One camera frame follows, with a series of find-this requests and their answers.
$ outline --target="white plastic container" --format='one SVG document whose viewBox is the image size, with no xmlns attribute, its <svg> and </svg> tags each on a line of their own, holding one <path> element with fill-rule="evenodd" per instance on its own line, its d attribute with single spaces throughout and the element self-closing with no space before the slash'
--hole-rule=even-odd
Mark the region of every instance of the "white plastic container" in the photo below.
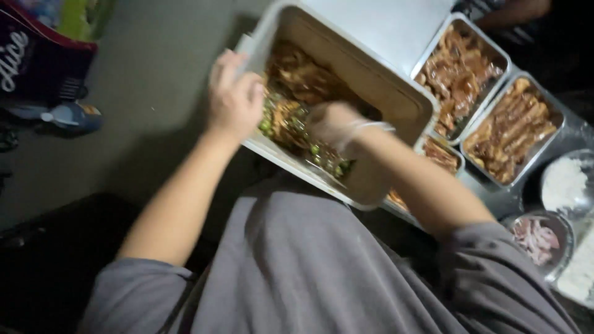
<svg viewBox="0 0 594 334">
<path fill-rule="evenodd" d="M 235 49 L 249 56 L 242 70 L 263 73 L 277 39 L 293 42 L 318 64 L 331 68 L 359 97 L 377 108 L 383 121 L 394 126 L 397 135 L 411 147 L 418 147 L 421 135 L 433 129 L 439 107 L 425 89 L 410 77 L 397 74 L 373 51 L 299 2 L 273 3 L 253 34 L 243 35 Z M 360 210 L 378 207 L 390 188 L 385 171 L 370 161 L 357 161 L 341 179 L 346 186 L 342 187 L 317 175 L 310 166 L 260 133 L 254 133 L 244 146 Z"/>
</svg>

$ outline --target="left hand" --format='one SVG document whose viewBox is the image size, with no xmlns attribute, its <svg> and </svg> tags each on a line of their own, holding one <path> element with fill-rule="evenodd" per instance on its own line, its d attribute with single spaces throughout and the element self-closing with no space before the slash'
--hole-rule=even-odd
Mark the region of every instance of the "left hand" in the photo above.
<svg viewBox="0 0 594 334">
<path fill-rule="evenodd" d="M 210 72 L 208 92 L 208 130 L 223 134 L 237 143 L 246 140 L 262 119 L 264 87 L 262 78 L 246 72 L 236 79 L 245 55 L 226 50 Z"/>
</svg>

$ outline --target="gray sleeve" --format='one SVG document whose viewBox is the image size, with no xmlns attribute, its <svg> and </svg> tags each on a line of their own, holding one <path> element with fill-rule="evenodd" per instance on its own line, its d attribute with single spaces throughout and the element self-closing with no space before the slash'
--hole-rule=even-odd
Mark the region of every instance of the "gray sleeve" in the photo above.
<svg viewBox="0 0 594 334">
<path fill-rule="evenodd" d="M 95 280 L 78 333 L 156 333 L 190 276 L 185 268 L 147 259 L 107 265 Z"/>
<path fill-rule="evenodd" d="M 500 224 L 454 232 L 439 262 L 442 297 L 471 333 L 579 333 Z"/>
</svg>

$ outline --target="hand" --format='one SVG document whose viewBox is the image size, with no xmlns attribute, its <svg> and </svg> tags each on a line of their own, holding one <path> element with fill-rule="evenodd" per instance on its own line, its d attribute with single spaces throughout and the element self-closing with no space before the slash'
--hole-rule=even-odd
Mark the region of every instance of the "hand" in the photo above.
<svg viewBox="0 0 594 334">
<path fill-rule="evenodd" d="M 330 102 L 316 106 L 307 119 L 308 133 L 315 139 L 328 143 L 343 157 L 354 159 L 357 155 L 350 145 L 358 126 L 370 120 L 364 118 L 346 102 Z"/>
<path fill-rule="evenodd" d="M 235 78 L 245 55 L 226 50 L 210 72 L 208 131 L 223 134 L 237 143 L 246 140 L 262 119 L 264 87 L 253 72 Z"/>
</svg>

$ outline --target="white powder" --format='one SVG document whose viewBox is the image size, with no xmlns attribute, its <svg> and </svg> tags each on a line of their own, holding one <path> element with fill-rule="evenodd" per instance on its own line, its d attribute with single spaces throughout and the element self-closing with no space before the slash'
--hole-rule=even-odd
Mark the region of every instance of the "white powder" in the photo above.
<svg viewBox="0 0 594 334">
<path fill-rule="evenodd" d="M 564 157 L 550 166 L 542 187 L 542 202 L 546 210 L 566 212 L 575 208 L 576 199 L 583 195 L 588 180 L 582 172 L 583 165 L 581 160 Z"/>
</svg>

